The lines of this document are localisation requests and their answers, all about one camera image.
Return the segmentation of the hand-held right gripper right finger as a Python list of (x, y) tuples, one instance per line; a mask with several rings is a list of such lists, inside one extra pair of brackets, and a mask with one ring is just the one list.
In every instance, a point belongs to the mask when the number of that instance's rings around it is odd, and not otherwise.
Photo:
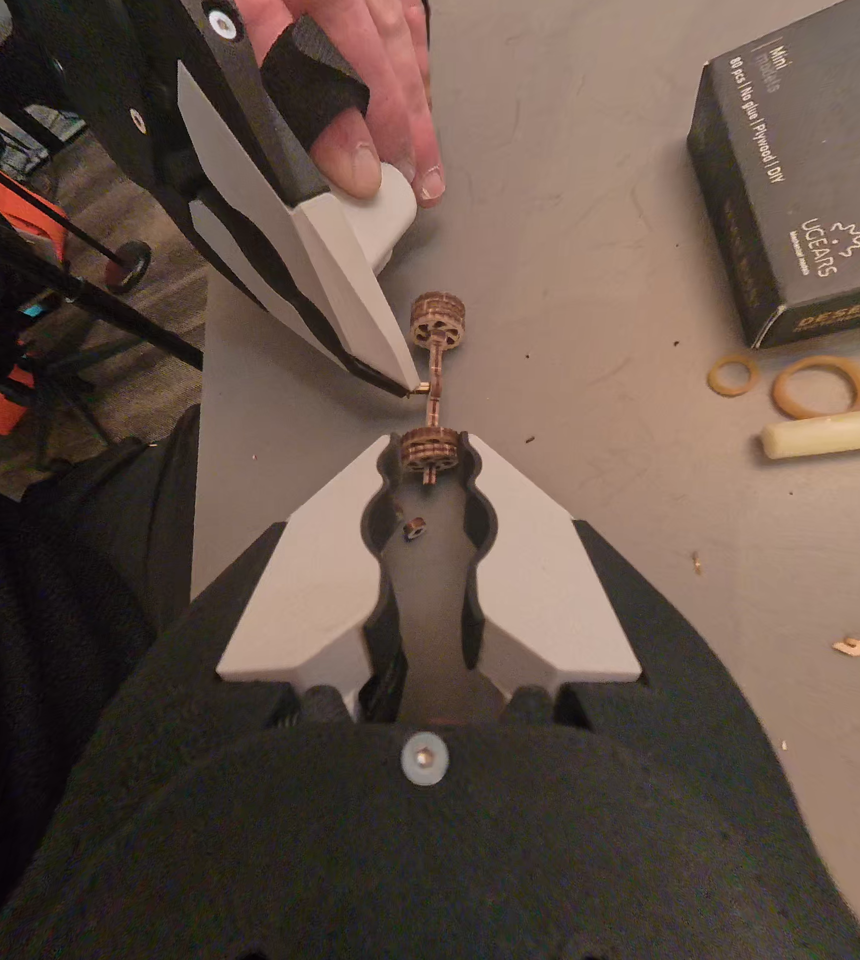
[(482, 438), (461, 435), (467, 669), (493, 685), (634, 683), (642, 667), (575, 518)]

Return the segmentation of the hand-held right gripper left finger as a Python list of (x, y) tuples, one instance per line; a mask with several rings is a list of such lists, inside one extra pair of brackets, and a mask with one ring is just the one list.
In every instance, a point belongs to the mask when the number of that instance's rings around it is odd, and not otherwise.
[(400, 521), (400, 439), (378, 437), (282, 527), (217, 665), (228, 682), (365, 685), (400, 655), (384, 551)]

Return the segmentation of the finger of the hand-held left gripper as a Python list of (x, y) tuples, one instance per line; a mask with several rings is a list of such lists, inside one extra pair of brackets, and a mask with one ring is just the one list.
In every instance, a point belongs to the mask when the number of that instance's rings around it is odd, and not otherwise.
[(182, 62), (176, 66), (176, 99), (216, 197), (256, 225), (355, 358), (404, 384), (407, 394), (413, 390), (422, 378), (379, 280), (417, 214), (404, 175), (384, 164), (375, 198), (352, 198), (324, 181), (321, 192), (291, 206)]
[(220, 269), (273, 318), (353, 377), (393, 396), (407, 388), (355, 358), (323, 312), (300, 291), (282, 258), (256, 225), (219, 197), (197, 197), (188, 205), (194, 232), (216, 255)]

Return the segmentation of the wooden wheel axle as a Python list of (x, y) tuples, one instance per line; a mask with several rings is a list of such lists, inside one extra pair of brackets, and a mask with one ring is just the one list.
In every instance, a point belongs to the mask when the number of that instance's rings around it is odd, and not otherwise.
[(446, 353), (462, 342), (466, 329), (466, 307), (454, 294), (428, 292), (412, 304), (412, 341), (428, 353), (428, 381), (425, 421), (400, 438), (402, 468), (420, 474), (425, 487), (434, 486), (439, 475), (459, 462), (459, 433), (443, 426), (440, 408), (444, 391)]

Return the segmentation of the black model box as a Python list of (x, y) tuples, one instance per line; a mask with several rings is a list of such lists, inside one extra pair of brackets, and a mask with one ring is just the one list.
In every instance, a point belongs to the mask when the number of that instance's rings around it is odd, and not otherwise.
[(688, 153), (760, 351), (860, 328), (860, 1), (708, 61)]

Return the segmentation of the person's left hand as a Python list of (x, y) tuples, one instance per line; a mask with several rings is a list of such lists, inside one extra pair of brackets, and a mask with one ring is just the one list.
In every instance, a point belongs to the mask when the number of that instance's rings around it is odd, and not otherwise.
[(348, 108), (308, 149), (317, 169), (345, 194), (374, 198), (383, 164), (435, 207), (446, 174), (432, 117), (426, 10), (410, 1), (240, 1), (236, 7), (261, 63), (284, 30), (312, 18), (369, 91), (366, 113)]

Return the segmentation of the black tripod stand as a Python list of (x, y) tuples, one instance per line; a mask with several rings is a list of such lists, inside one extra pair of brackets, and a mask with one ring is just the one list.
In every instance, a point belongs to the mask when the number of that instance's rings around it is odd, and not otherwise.
[[(46, 210), (26, 188), (0, 170), (0, 180), (40, 210)], [(0, 214), (0, 393), (27, 407), (36, 421), (35, 467), (58, 468), (49, 456), (55, 415), (63, 406), (105, 447), (112, 437), (88, 405), (88, 384), (81, 373), (142, 345), (154, 347), (201, 371), (202, 351), (176, 333), (152, 322), (117, 294), (131, 291), (151, 264), (151, 250), (130, 242), (110, 250), (80, 230), (64, 212), (49, 213), (67, 231), (66, 266), (39, 255)], [(76, 306), (109, 324), (122, 336), (58, 357), (35, 354), (27, 334), (60, 304)]]

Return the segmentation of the small rubber band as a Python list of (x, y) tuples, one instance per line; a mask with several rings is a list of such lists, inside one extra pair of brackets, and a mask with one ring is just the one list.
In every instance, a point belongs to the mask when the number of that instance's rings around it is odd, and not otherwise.
[[(726, 368), (738, 368), (744, 373), (741, 383), (727, 382), (724, 377)], [(743, 397), (755, 388), (760, 379), (760, 369), (749, 356), (728, 354), (721, 357), (709, 369), (706, 375), (707, 387), (718, 397), (736, 399)]]

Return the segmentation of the large rubber band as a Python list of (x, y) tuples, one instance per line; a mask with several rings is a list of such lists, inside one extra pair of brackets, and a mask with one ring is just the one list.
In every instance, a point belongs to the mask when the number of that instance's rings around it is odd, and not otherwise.
[(844, 413), (860, 411), (860, 365), (846, 357), (820, 354), (797, 360), (790, 366), (786, 366), (774, 378), (771, 397), (774, 406), (781, 414), (795, 421), (832, 416), (830, 413), (809, 409), (791, 395), (790, 380), (796, 374), (807, 370), (821, 370), (843, 378), (848, 384), (851, 398), (849, 407)]

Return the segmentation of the white wax cylinder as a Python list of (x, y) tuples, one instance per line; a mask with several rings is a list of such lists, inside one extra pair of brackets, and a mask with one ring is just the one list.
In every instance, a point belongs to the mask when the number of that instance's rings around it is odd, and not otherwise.
[(859, 451), (860, 412), (770, 424), (760, 444), (772, 460)]

